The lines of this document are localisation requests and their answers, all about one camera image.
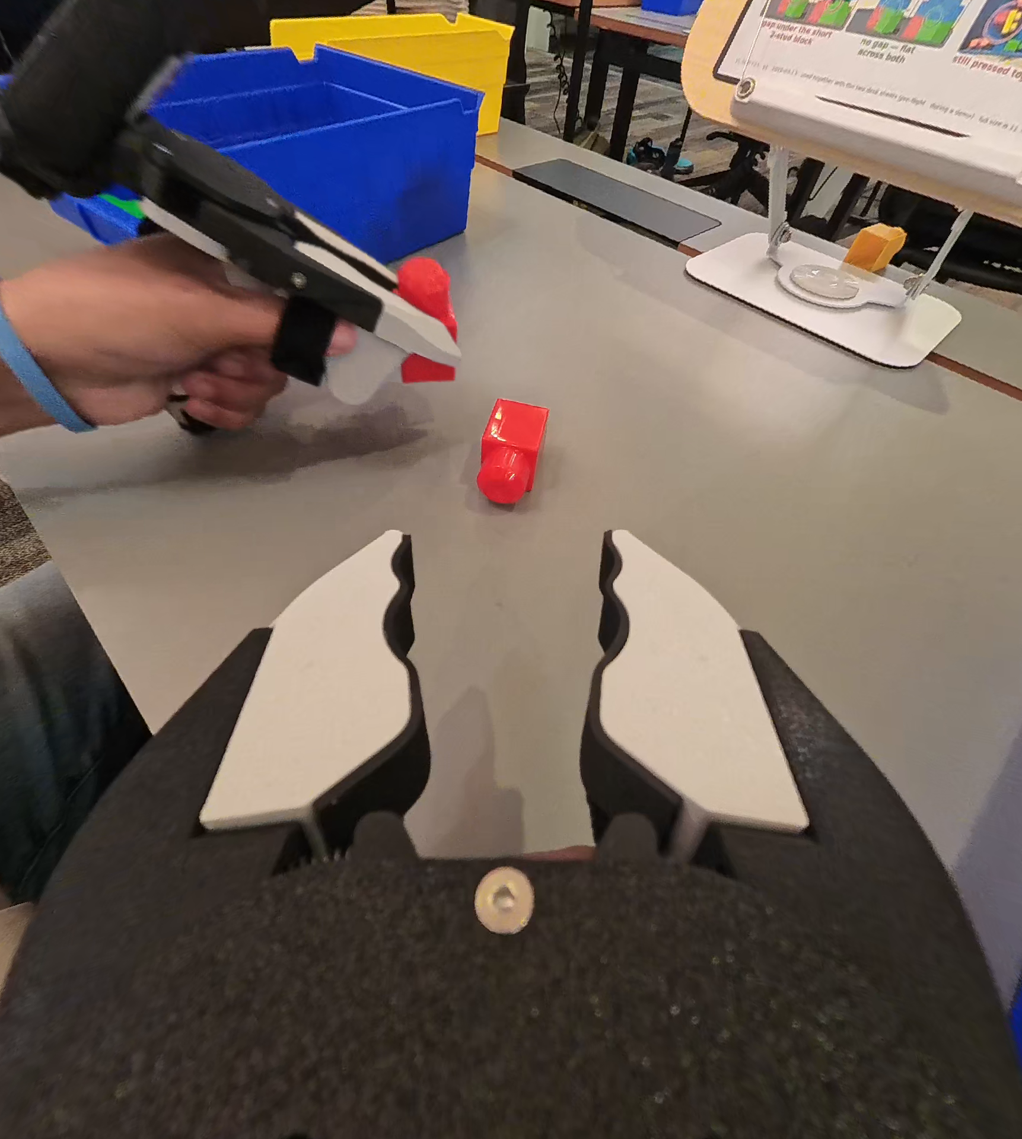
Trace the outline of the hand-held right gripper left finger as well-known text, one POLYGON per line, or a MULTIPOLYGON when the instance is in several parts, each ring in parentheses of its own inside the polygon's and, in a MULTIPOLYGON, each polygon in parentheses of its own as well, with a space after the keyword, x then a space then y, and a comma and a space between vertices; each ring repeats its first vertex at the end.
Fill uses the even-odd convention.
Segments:
POLYGON ((352 833, 403 816, 430 778, 412 539, 383 532, 275 618, 205 803, 205 831, 352 833))

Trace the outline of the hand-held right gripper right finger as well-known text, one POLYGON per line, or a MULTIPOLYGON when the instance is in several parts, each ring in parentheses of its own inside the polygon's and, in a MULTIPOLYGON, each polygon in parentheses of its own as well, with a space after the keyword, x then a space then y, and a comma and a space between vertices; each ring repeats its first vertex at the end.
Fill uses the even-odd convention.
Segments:
POLYGON ((579 771, 596 837, 641 816, 656 839, 713 823, 800 835, 809 817, 743 631, 694 577, 627 530, 604 533, 600 661, 579 771))

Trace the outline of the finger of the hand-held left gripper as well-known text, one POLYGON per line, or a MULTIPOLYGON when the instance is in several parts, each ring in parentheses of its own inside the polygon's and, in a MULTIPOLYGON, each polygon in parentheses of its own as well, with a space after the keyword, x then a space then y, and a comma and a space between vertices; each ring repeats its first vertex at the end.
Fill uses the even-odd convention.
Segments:
POLYGON ((399 288, 384 295, 344 292, 338 296, 329 292, 314 298, 303 290, 260 282, 234 263, 220 262, 247 287, 283 297, 285 306, 270 349, 276 369, 325 369, 335 327, 341 322, 391 345, 403 358, 415 354, 445 364, 460 360, 460 350, 444 325, 402 300, 399 288))
POLYGON ((396 274, 234 158, 144 116, 120 132, 120 182, 144 216, 269 286, 319 300, 396 292, 396 274))

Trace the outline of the red mega block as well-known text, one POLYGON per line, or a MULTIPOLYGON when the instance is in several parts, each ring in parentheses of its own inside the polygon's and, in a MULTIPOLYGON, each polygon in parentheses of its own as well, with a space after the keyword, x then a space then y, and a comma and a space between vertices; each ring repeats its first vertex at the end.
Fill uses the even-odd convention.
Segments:
MULTIPOLYGON (((399 296, 419 311, 444 325, 451 338, 459 341, 459 323, 450 296, 450 276, 431 257, 412 257, 398 269, 399 296)), ((404 359, 402 382, 407 385, 450 383, 456 377, 453 364, 410 355, 404 359)))
POLYGON ((548 417, 545 405, 496 400, 481 439, 475 480, 488 502, 517 505, 533 489, 548 417))

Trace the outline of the pile of colourful blocks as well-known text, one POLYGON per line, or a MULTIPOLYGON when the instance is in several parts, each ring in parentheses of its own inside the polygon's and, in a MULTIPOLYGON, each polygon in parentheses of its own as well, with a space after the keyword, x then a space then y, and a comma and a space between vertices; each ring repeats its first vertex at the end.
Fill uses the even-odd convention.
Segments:
POLYGON ((147 221, 141 200, 125 190, 77 198, 75 205, 80 224, 104 246, 139 237, 147 221))

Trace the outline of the person's left hand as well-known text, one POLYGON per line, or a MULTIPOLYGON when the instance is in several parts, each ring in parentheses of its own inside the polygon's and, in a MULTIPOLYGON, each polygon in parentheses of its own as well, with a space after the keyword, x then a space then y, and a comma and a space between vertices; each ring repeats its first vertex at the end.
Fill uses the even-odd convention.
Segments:
POLYGON ((186 398, 195 420, 247 427, 289 377, 272 363, 286 303, 234 282, 228 267, 156 235, 38 267, 0 287, 34 361, 96 427, 186 398))

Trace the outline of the yellow storage bin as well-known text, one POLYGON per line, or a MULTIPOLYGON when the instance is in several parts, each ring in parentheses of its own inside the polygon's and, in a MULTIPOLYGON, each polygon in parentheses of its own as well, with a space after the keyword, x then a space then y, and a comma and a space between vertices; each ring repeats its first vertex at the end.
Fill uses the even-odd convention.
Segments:
POLYGON ((270 46, 299 62, 324 46, 453 83, 482 95, 477 136, 496 136, 514 34, 512 25, 461 13, 378 14, 279 18, 269 23, 270 46))

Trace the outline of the black flat panel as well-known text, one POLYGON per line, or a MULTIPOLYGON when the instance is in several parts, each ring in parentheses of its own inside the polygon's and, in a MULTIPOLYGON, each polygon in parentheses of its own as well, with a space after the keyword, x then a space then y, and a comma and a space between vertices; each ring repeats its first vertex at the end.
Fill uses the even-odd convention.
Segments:
POLYGON ((516 167, 512 177, 610 222, 678 247, 711 233, 721 222, 655 192, 607 177, 569 159, 549 159, 516 167))

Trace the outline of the person's jeans leg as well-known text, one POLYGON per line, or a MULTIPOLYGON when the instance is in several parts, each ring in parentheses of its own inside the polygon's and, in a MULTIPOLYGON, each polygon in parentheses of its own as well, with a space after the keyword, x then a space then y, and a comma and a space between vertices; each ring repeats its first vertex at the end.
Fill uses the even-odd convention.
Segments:
POLYGON ((0 885, 36 902, 152 731, 52 562, 0 588, 0 885))

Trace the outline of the blue wristband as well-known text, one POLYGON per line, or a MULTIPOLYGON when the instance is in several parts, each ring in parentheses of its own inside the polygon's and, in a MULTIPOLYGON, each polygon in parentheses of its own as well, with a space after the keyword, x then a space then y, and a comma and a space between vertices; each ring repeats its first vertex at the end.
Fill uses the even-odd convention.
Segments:
POLYGON ((97 431, 95 424, 81 416, 76 408, 64 398, 62 392, 44 374, 34 355, 23 343, 13 322, 5 313, 0 295, 0 360, 11 372, 28 398, 31 398, 44 416, 55 425, 74 434, 90 434, 97 431))

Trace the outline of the orange plastic object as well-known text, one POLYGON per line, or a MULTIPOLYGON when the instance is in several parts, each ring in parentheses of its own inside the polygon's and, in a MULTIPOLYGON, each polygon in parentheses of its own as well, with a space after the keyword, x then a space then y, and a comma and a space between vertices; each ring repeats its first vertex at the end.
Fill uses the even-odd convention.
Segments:
POLYGON ((906 239, 907 230, 902 227, 881 222, 866 226, 855 235, 843 263, 866 273, 878 274, 888 269, 906 239))

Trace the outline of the printed instruction sheet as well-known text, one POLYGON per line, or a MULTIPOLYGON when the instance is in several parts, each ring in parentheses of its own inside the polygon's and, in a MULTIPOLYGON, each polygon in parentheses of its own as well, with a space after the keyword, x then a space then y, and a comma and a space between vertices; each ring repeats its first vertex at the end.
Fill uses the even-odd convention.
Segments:
POLYGON ((737 121, 1022 208, 1022 1, 749 2, 737 121))

